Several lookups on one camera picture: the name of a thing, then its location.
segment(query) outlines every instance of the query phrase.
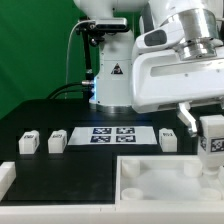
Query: black tabletop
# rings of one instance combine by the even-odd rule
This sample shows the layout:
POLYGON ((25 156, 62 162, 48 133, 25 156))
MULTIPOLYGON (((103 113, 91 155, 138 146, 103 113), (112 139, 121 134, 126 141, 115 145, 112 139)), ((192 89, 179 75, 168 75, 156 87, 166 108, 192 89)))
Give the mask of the black tabletop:
MULTIPOLYGON (((195 118, 222 114, 221 108, 193 108, 195 118)), ((0 161, 15 161, 16 180, 0 206, 46 204, 113 204, 118 155, 196 154, 197 138, 190 138, 176 111, 150 114, 106 114, 89 109, 83 100, 26 101, 0 120, 0 161), (163 153, 158 145, 67 145, 63 154, 48 153, 55 130, 75 127, 153 126, 173 129, 177 153, 163 153), (40 145, 34 155, 20 155, 18 141, 25 131, 37 130, 40 145)))

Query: green backdrop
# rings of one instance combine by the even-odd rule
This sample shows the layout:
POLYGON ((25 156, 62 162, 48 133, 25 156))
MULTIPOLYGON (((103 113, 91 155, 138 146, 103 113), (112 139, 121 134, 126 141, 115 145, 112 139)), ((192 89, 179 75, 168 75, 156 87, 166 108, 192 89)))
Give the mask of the green backdrop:
MULTIPOLYGON (((0 0, 0 118, 65 84, 68 38, 82 15, 72 0, 0 0)), ((138 14, 126 16, 137 23, 138 14)), ((96 73, 97 49, 91 51, 96 73)), ((83 44, 76 35, 70 59, 69 81, 81 81, 83 44)))

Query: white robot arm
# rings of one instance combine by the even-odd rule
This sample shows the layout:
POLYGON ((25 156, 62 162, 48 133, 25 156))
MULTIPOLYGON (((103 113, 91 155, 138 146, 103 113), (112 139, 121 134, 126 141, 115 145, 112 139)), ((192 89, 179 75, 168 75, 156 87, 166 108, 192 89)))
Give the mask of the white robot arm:
POLYGON ((96 109, 132 107, 147 113, 179 108, 178 116, 195 129, 191 106, 223 103, 224 48, 217 22, 223 17, 222 0, 74 1, 103 26, 122 21, 113 18, 113 11, 142 15, 136 40, 131 31, 108 33, 100 44, 100 71, 90 100, 96 109))

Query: small white cube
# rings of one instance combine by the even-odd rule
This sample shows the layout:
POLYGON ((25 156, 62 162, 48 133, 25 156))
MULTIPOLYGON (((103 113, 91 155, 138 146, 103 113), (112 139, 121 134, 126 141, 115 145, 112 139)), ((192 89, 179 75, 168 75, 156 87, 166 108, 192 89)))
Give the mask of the small white cube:
POLYGON ((159 130, 159 143, 163 152, 177 152, 177 137, 171 129, 159 130))
POLYGON ((63 153, 67 145, 67 132, 64 130, 54 131, 48 139, 49 153, 63 153))
POLYGON ((34 154, 40 144, 38 131, 25 132, 19 140, 19 153, 20 154, 34 154))
POLYGON ((0 201, 16 178, 14 162, 4 162, 0 166, 0 201))
POLYGON ((204 167, 224 165, 224 116, 200 117, 203 136, 198 141, 198 156, 204 167))

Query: white plastic casing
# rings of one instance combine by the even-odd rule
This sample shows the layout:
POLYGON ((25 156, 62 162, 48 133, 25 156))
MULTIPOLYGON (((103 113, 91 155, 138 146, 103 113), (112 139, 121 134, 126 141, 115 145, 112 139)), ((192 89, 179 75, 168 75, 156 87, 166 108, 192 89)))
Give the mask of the white plastic casing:
POLYGON ((49 153, 63 153, 67 145, 67 132, 64 130, 54 131, 48 139, 49 153))
POLYGON ((163 152, 177 152, 177 137, 171 129, 159 130, 159 143, 163 152))
POLYGON ((114 11, 140 11, 148 0, 74 0, 75 4, 89 18, 112 18, 114 11))
POLYGON ((216 17, 222 17, 223 1, 221 0, 149 0, 155 28, 161 26, 169 17, 190 9, 208 9, 216 17))
POLYGON ((183 37, 184 30, 180 21, 170 22, 162 27, 159 27, 158 29, 147 32, 136 39, 132 51, 132 62, 134 63, 135 59, 139 55, 172 48, 173 46, 177 45, 183 39, 183 37), (166 33, 166 43, 155 46, 147 46, 145 43, 145 37, 158 31, 164 31, 166 33))
POLYGON ((0 166, 0 201, 16 178, 14 162, 4 162, 0 166))
POLYGON ((105 35, 104 38, 105 42, 100 44, 100 71, 95 77, 95 103, 104 107, 130 106, 133 33, 105 35), (121 74, 114 73, 116 66, 120 67, 121 74))
POLYGON ((224 165, 224 117, 222 115, 200 118, 203 137, 198 141, 198 156, 205 168, 224 165))
POLYGON ((19 153, 34 154, 40 144, 39 136, 38 131, 25 132, 19 140, 19 153))
POLYGON ((186 62, 174 50, 139 56, 132 70, 133 109, 147 113, 170 104, 223 96, 224 47, 216 52, 215 58, 186 62))

